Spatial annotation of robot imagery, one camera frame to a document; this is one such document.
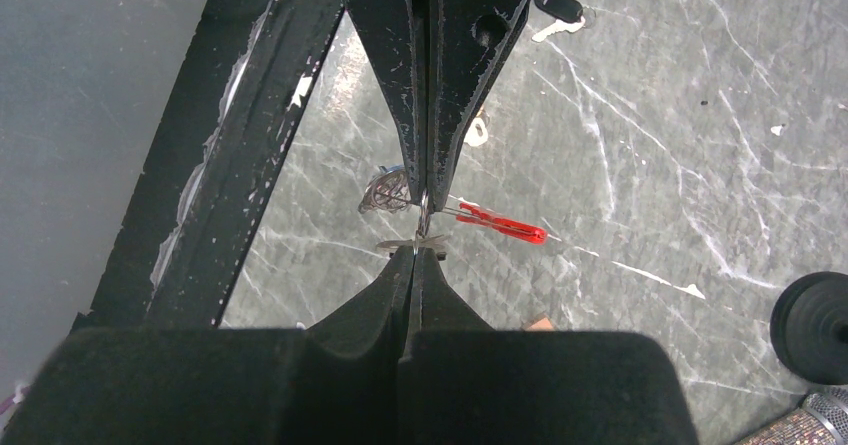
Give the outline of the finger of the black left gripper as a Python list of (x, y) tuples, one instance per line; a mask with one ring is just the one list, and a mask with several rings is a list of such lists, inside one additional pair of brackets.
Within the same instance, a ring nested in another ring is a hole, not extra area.
[(394, 120), (411, 198), (422, 199), (426, 175), (424, 19), (415, 0), (343, 0)]
[(427, 194), (441, 210), (462, 142), (527, 18), (530, 0), (428, 0)]

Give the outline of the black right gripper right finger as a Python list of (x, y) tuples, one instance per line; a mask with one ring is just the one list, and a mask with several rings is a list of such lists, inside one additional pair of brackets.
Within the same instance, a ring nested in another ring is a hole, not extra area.
[(458, 356), (493, 328), (448, 284), (435, 250), (415, 256), (407, 322), (407, 359)]

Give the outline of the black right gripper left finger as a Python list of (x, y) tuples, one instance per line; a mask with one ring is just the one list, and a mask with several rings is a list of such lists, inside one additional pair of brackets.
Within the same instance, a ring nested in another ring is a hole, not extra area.
[(409, 322), (414, 249), (400, 247), (372, 283), (307, 330), (321, 350), (344, 360), (398, 359)]

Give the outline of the black tag with key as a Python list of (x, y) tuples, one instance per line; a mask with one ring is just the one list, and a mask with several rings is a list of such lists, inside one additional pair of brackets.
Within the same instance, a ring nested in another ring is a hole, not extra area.
[(536, 43), (541, 43), (553, 34), (576, 33), (586, 26), (584, 6), (577, 0), (534, 0), (534, 4), (555, 19), (551, 25), (531, 37)]

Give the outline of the red handled key holder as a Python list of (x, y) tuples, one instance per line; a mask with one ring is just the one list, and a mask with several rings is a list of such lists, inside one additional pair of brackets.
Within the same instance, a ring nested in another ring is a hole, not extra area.
[[(368, 182), (358, 205), (358, 212), (360, 214), (371, 211), (397, 213), (413, 205), (404, 167), (402, 165), (390, 168), (381, 166), (378, 173)], [(548, 232), (543, 228), (512, 220), (463, 200), (460, 200), (456, 207), (446, 207), (441, 213), (453, 216), (458, 222), (488, 228), (534, 245), (544, 244), (548, 239)]]

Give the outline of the yellow key tag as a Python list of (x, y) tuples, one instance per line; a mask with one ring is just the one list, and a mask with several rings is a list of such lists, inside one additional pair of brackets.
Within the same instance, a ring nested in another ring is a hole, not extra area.
[(470, 147), (480, 147), (489, 140), (487, 118), (483, 107), (481, 107), (472, 119), (464, 136), (463, 143)]

